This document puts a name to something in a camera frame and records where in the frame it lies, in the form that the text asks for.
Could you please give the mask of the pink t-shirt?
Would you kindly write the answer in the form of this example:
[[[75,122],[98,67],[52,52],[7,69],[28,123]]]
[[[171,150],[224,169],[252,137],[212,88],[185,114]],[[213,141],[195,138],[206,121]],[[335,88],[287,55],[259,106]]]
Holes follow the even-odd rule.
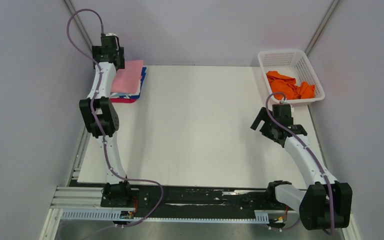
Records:
[[[124,95],[136,94],[139,91],[143,67],[142,59],[126,61],[124,68],[116,71],[111,92]]]

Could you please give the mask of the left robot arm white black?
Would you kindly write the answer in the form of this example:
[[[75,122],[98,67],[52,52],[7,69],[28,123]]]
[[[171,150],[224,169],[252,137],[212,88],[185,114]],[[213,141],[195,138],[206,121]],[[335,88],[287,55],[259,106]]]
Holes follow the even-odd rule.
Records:
[[[103,33],[101,45],[93,46],[95,69],[92,88],[79,109],[86,130],[96,139],[106,166],[106,183],[100,205],[104,208],[123,208],[133,201],[133,193],[124,170],[117,145],[120,121],[111,103],[112,83],[117,70],[124,69],[124,48],[114,33]]]

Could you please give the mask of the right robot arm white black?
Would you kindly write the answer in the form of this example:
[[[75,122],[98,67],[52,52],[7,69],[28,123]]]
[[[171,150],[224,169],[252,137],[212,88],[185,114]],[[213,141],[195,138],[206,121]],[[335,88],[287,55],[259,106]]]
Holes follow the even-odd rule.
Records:
[[[307,230],[333,230],[350,224],[353,190],[347,182],[339,182],[313,151],[305,128],[294,123],[292,107],[274,104],[262,107],[251,129],[279,144],[293,159],[301,173],[306,191],[289,181],[276,180],[267,186],[266,204],[278,209],[285,204],[296,210]]]

